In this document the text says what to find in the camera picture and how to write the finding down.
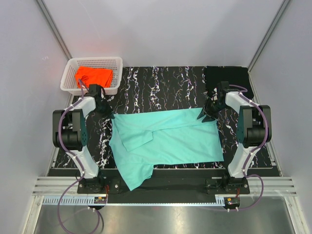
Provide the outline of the teal t shirt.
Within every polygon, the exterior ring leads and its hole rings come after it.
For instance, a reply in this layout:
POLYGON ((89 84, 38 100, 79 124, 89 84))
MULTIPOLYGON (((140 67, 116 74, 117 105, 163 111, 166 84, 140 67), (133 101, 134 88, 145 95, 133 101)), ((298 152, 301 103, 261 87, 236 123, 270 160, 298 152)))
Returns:
POLYGON ((115 115, 109 145, 130 191, 149 179, 156 165, 224 160, 217 123, 202 122, 200 112, 192 108, 115 115))

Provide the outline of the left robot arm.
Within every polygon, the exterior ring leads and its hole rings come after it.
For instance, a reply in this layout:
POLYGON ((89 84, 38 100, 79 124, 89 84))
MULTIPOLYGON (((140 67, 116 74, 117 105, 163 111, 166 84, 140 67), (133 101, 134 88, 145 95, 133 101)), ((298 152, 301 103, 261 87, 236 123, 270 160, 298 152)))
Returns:
POLYGON ((88 187, 94 193, 100 193, 105 188, 105 181, 98 177, 99 167, 87 148, 89 137, 85 119, 91 112, 102 114, 104 119, 114 117, 105 97, 80 97, 68 108, 52 113, 52 141, 73 160, 82 178, 90 179, 88 187))

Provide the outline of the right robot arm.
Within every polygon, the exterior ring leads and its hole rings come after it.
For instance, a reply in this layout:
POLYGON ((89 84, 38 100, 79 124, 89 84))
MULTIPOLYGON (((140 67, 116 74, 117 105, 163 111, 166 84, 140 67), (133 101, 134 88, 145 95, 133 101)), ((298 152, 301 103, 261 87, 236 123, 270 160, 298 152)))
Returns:
POLYGON ((239 187, 237 178, 247 175, 255 154, 272 138, 271 108, 253 102, 243 92, 225 89, 218 93, 216 100, 206 100, 197 119, 202 122, 214 121, 218 113, 226 108, 231 108, 238 114, 238 147, 227 167, 229 177, 221 181, 221 187, 226 193, 233 193, 239 187))

